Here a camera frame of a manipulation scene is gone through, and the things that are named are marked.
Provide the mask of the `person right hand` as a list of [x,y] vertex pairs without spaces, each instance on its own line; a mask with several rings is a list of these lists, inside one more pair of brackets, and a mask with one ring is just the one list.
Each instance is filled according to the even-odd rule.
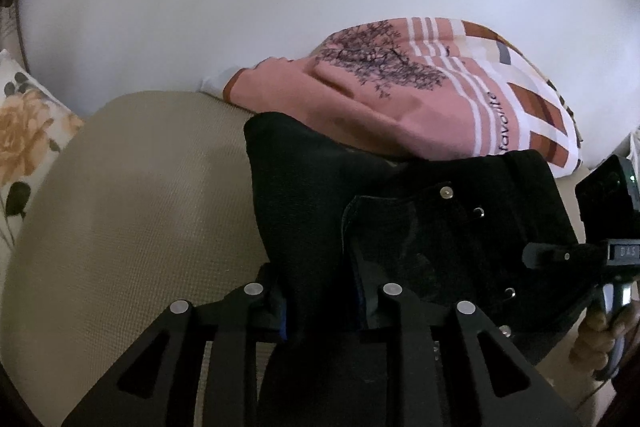
[[639,301],[632,300],[612,325],[603,312],[588,312],[578,329],[570,350],[570,364],[582,373],[605,369],[617,339],[625,339],[625,351],[620,363],[625,364],[639,349]]

